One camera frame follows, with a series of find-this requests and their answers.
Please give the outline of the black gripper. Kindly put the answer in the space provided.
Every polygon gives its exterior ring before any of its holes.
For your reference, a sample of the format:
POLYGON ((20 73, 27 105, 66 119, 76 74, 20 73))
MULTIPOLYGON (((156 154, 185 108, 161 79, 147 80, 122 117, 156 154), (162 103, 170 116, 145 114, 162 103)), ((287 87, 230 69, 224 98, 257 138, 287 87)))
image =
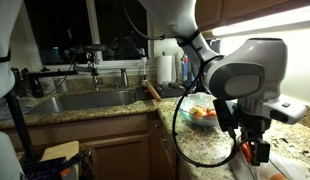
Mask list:
POLYGON ((239 109, 234 111, 234 117, 241 132, 241 135, 237 138, 237 145, 241 142, 253 142, 254 162, 267 163, 270 154, 270 144, 263 140, 263 134, 270 128, 271 120, 244 113, 239 109))

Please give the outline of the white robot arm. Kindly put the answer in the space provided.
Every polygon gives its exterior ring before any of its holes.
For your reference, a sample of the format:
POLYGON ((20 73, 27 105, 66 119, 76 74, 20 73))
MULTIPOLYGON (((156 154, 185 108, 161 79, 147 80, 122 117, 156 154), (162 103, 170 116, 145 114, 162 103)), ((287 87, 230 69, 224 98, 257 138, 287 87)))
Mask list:
POLYGON ((223 56, 206 43, 195 20, 196 0, 138 0, 173 33, 191 61, 195 81, 215 97, 219 126, 235 138, 253 144, 252 164, 269 160, 270 144, 263 133, 273 120, 295 124, 307 108, 281 98, 287 66, 287 46, 278 38, 250 38, 223 56))

